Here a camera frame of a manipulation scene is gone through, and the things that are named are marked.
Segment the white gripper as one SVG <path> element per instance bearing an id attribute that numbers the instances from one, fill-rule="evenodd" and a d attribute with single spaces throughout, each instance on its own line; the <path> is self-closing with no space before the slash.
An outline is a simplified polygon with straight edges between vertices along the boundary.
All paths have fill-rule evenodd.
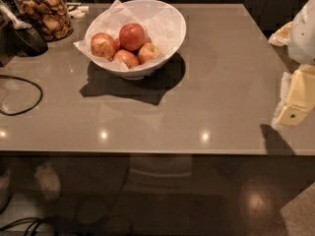
<path id="1" fill-rule="evenodd" d="M 288 56 L 300 65 L 293 74 L 284 72 L 280 102 L 273 128 L 300 124 L 315 108 L 315 0 L 308 0 L 299 13 L 268 39 L 274 46 L 286 46 Z"/>

